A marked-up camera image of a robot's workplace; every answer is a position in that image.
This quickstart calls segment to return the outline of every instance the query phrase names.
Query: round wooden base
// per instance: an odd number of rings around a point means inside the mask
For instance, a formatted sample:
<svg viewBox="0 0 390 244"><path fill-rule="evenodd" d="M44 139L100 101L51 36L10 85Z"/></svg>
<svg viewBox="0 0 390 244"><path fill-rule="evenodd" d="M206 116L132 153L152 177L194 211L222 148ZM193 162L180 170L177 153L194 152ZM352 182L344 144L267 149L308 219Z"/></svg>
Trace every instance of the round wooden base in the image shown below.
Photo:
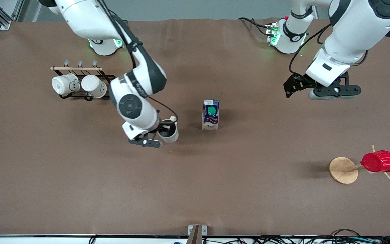
<svg viewBox="0 0 390 244"><path fill-rule="evenodd" d="M354 166L355 163L345 157L333 159L329 165L329 172L334 180L341 184L351 184L358 179L358 171L344 172L344 170Z"/></svg>

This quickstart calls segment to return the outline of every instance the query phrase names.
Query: black cable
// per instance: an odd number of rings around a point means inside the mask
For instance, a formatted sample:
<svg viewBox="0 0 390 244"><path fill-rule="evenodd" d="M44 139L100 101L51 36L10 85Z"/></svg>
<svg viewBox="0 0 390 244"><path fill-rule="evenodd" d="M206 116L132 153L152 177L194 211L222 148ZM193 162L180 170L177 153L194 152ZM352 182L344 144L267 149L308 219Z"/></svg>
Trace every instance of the black cable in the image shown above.
<svg viewBox="0 0 390 244"><path fill-rule="evenodd" d="M256 25L256 26L259 26L259 27L263 27L263 28L266 28L266 26L264 26L264 25L257 24L257 23L255 22L254 18L248 19L248 18L245 18L245 17L241 17L241 18L238 18L238 20L246 20L246 21L250 22L250 23L253 24L253 25Z"/></svg>
<svg viewBox="0 0 390 244"><path fill-rule="evenodd" d="M105 14L108 16L109 20L111 21L112 25L114 26L114 28L117 30L118 34L120 35L121 37L121 40L124 42L124 44L126 46L128 46L128 43L127 43L127 40L124 38L124 34L122 33L120 27L118 26L118 24L116 23L116 20L115 18L113 18L111 15L110 15L110 10L108 8L108 6L106 5L106 3L103 1L103 0L97 0L100 4L100 6L102 7L103 11L105 12ZM129 51L129 54L130 54L130 58L132 59L132 64L133 64L133 68L136 68L136 62L135 62L135 59L133 57L133 54L131 51ZM162 106L164 106L167 110L171 111L174 115L175 115L175 121L173 121L172 123L176 123L178 121L178 115L177 113L174 112L174 110L172 110L171 108L169 108L167 105L159 102L158 100L152 98L149 96L150 99L152 99L153 101L157 102L158 104L161 104Z"/></svg>
<svg viewBox="0 0 390 244"><path fill-rule="evenodd" d="M379 242L368 240L368 239L361 238L358 236L347 236L347 237L340 238L340 239L347 239L347 240L353 241L353 242L359 241L359 242L370 243L370 244L379 244Z"/></svg>
<svg viewBox="0 0 390 244"><path fill-rule="evenodd" d="M306 79L305 76L303 76L303 75L301 75L301 74L299 74L299 73L297 73L297 72L295 72L295 71L293 71L293 70L291 69L291 66L293 65L293 61L294 61L294 59L296 58L296 56L297 56L297 54L299 53L299 51L302 50L302 48L303 48L311 39L313 39L315 36L317 36L318 34L320 34L324 29L329 28L329 26L331 26L331 24L325 26L323 29L319 30L319 31L316 32L314 35L312 35L311 37L309 37L308 40L306 40L306 41L303 43L303 45L300 46L299 49L297 49L296 53L294 54L294 56L292 57L292 59L291 59L291 61L290 61L290 65L288 66L288 70L289 70L291 73L293 73L294 75L299 76L299 77L301 77L301 78L303 78L303 79Z"/></svg>
<svg viewBox="0 0 390 244"><path fill-rule="evenodd" d="M361 236L359 233L355 232L354 230L350 230L350 229L339 229L339 230L336 230L333 234L333 236L335 237L336 235L338 235L339 233L343 232L343 231L348 231L350 233L353 233L355 234L356 236Z"/></svg>
<svg viewBox="0 0 390 244"><path fill-rule="evenodd" d="M317 236L316 238L313 238L309 241L307 241L305 244L313 244L317 239L326 239L326 238L331 238L332 236L325 235L325 236Z"/></svg>
<svg viewBox="0 0 390 244"><path fill-rule="evenodd" d="M258 244L263 244L260 242L260 240L258 238L252 238L254 240L254 242L252 242L252 244L255 244L255 243L258 243Z"/></svg>
<svg viewBox="0 0 390 244"><path fill-rule="evenodd" d="M204 244L207 243L207 238L204 238ZM215 243L220 243L220 244L225 244L224 242L220 242L220 241L210 241L210 242L215 242Z"/></svg>
<svg viewBox="0 0 390 244"><path fill-rule="evenodd" d="M382 238L375 238L376 240L380 240L382 241L382 243L385 243L385 244L390 244L390 237L382 237Z"/></svg>
<svg viewBox="0 0 390 244"><path fill-rule="evenodd" d="M241 244L248 244L248 243L246 243L246 241L244 241L244 240L241 239L240 237L238 237L237 239L240 241Z"/></svg>
<svg viewBox="0 0 390 244"><path fill-rule="evenodd" d="M161 105L164 106L167 110L171 111L171 113L173 113L173 114L175 115L175 121L173 121L173 122L170 123L170 124L175 124L175 123L178 121L178 115L177 115L176 112L174 112L174 110L172 110L171 108L169 108L167 105L165 105L165 104L159 102L158 100L152 98L151 96L148 96L148 98L150 98L151 100L157 102L158 104L161 104Z"/></svg>
<svg viewBox="0 0 390 244"><path fill-rule="evenodd" d="M227 241L227 242L225 242L224 244L231 244L231 243L233 243L233 242L238 242L238 243L240 243L240 244L242 244L242 242L241 242L241 240L240 239L237 239L237 240L234 240L234 241Z"/></svg>
<svg viewBox="0 0 390 244"><path fill-rule="evenodd" d="M364 58L363 58L360 62L355 63L355 64L353 65L353 67L359 66L359 65L361 65L363 62L365 62L365 60L367 59L367 56L368 56L368 50L365 51Z"/></svg>
<svg viewBox="0 0 390 244"><path fill-rule="evenodd" d="M320 42L320 37L323 35L323 33L329 28L329 26L326 26L325 28L322 29L322 32L320 32L319 36L317 37L317 43L320 45L323 45L322 42Z"/></svg>
<svg viewBox="0 0 390 244"><path fill-rule="evenodd" d="M326 240L321 241L321 243L326 243L326 242L328 242L328 241L330 241L331 243L333 243L334 240L326 239ZM345 244L345 243L350 243L350 241L339 241L339 242L337 242L337 243L338 243L338 244Z"/></svg>
<svg viewBox="0 0 390 244"><path fill-rule="evenodd" d="M294 241L290 238L288 238L287 236L280 236L280 235L268 235L269 238L275 238L276 240L282 242L283 244L289 244L287 243L286 241L284 241L284 239L287 239L291 242L291 244L295 244Z"/></svg>
<svg viewBox="0 0 390 244"><path fill-rule="evenodd" d="M263 240L264 241L263 243L271 242L274 244L284 244L281 243L281 241L277 240L276 238L260 238L260 240Z"/></svg>
<svg viewBox="0 0 390 244"><path fill-rule="evenodd" d="M116 23L116 20L112 17L112 15L110 15L111 10L109 10L108 6L106 5L106 3L103 0L97 0L97 1L99 2L99 5L101 6L103 11L107 15L108 19L111 21L111 23L114 26L114 28L116 29L116 31L118 32L124 45L128 46L127 40L124 38L124 34L122 33L120 27ZM135 58L133 57L132 52L129 51L129 54L130 54L130 59L132 60L132 66L133 66L133 68L136 68L136 62L135 62Z"/></svg>
<svg viewBox="0 0 390 244"><path fill-rule="evenodd" d="M238 20L246 20L246 21L248 21L249 23L253 24L258 29L258 31L260 31L265 36L268 36L268 37L273 37L274 36L272 34L267 34L264 31L262 31L260 29L260 27L266 28L266 26L258 24L257 22L255 22L255 20L253 18L252 19L248 19L248 18L245 18L245 17L241 17L241 18L238 18Z"/></svg>
<svg viewBox="0 0 390 244"><path fill-rule="evenodd" d="M91 236L90 240L88 241L88 244L94 244L96 242L96 235Z"/></svg>

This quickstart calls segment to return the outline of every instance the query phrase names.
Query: brown tabletop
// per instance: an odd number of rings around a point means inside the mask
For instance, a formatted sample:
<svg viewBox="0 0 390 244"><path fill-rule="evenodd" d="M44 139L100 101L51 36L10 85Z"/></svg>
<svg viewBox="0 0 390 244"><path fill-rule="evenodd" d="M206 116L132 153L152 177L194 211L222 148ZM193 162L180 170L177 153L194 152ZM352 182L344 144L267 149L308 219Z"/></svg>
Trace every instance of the brown tabletop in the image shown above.
<svg viewBox="0 0 390 244"><path fill-rule="evenodd" d="M291 55L240 20L129 26L167 73L154 97L180 116L178 142L161 149L129 144L109 100L52 89L51 66L97 60L119 76L131 69L127 51L99 57L64 22L1 32L0 233L180 234L207 224L214 235L390 235L390 181L361 171L342 185L327 170L338 156L359 163L371 144L390 151L389 38L349 72L362 94L313 101L308 91L286 99ZM303 48L295 69L318 47ZM218 131L200 129L204 99L221 101Z"/></svg>

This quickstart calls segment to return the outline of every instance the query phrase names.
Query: red plastic cup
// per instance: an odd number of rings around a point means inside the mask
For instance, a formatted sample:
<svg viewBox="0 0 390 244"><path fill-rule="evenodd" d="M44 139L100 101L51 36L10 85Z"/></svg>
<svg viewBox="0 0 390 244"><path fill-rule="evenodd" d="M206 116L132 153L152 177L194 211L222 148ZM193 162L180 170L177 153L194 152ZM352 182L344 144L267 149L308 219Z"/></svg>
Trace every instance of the red plastic cup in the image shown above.
<svg viewBox="0 0 390 244"><path fill-rule="evenodd" d="M390 172L390 152L377 151L367 153L362 158L361 164L371 172Z"/></svg>

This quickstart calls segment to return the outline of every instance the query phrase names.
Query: gray wall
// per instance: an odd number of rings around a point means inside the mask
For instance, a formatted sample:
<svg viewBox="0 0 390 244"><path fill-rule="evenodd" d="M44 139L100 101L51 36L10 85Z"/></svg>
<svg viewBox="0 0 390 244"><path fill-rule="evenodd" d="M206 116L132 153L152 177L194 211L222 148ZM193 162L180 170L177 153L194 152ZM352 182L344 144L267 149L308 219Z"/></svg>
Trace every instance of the gray wall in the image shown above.
<svg viewBox="0 0 390 244"><path fill-rule="evenodd" d="M290 13L288 0L106 0L109 9L129 21L169 19L266 19ZM62 20L41 8L37 21Z"/></svg>

